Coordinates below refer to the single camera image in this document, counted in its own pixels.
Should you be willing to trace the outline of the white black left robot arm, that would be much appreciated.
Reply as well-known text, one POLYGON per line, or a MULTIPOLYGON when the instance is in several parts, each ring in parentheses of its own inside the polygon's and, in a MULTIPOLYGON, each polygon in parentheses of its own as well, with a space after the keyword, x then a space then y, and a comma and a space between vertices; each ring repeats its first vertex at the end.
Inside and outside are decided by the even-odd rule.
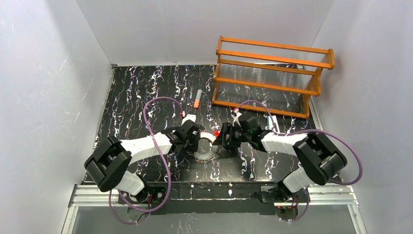
POLYGON ((109 136, 97 146, 85 161, 84 168, 100 191, 112 189, 138 195, 145 188, 144 181, 128 171, 128 167, 140 160, 183 150, 196 151, 200 131, 204 127, 189 121, 180 127, 171 127, 133 140, 119 140, 109 136))

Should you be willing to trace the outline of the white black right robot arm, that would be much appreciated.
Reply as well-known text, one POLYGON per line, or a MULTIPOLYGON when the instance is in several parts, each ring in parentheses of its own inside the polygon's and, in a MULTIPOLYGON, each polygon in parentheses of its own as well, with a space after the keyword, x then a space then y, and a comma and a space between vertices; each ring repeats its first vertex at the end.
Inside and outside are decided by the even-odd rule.
POLYGON ((238 114, 232 123, 223 123, 214 146, 235 150, 247 142, 258 151, 296 156, 301 167, 277 183, 274 194, 288 196, 315 184, 325 185, 346 165, 347 159, 321 132, 283 136, 263 129, 251 114, 238 114))

